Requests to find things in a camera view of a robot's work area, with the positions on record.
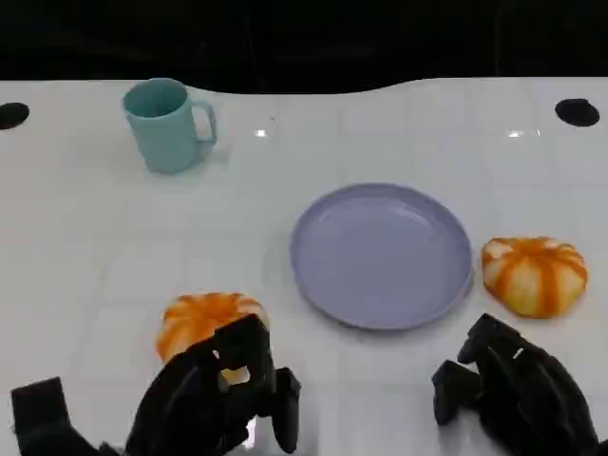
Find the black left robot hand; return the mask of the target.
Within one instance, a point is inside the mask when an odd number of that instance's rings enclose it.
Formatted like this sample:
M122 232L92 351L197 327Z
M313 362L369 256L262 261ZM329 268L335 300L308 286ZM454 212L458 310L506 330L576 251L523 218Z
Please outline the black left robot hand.
M250 314L175 355L144 394L125 444L129 455L225 455L249 436L255 417L272 420L292 454L301 385L274 365L270 333Z

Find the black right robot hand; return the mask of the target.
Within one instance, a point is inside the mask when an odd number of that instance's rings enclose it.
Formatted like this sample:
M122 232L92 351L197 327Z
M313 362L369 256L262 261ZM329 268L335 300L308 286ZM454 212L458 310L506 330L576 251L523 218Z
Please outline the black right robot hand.
M438 425L461 409L477 413L486 435L511 455L604 455L588 403L564 365L485 313L455 361L431 378Z

